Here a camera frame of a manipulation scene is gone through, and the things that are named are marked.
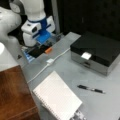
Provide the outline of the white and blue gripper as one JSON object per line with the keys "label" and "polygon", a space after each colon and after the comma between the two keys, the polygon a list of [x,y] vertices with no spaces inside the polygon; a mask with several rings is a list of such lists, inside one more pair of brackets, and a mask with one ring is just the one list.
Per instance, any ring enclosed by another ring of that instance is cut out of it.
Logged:
{"label": "white and blue gripper", "polygon": [[36,43],[44,44],[51,37],[51,33],[55,30],[55,23],[53,17],[49,16],[40,21],[27,20],[21,29],[25,45],[32,47]]}

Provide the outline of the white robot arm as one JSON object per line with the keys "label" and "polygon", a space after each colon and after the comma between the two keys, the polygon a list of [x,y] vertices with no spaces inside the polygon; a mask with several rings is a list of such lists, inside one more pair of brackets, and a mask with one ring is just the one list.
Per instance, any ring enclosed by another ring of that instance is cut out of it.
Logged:
{"label": "white robot arm", "polygon": [[55,23],[52,16],[46,16],[43,0],[9,0],[9,5],[9,9],[0,6],[0,42],[23,67],[27,63],[27,58],[20,48],[18,39],[10,35],[10,32],[21,24],[20,15],[27,16],[21,29],[24,43],[28,47],[36,43],[44,44],[55,30]]}

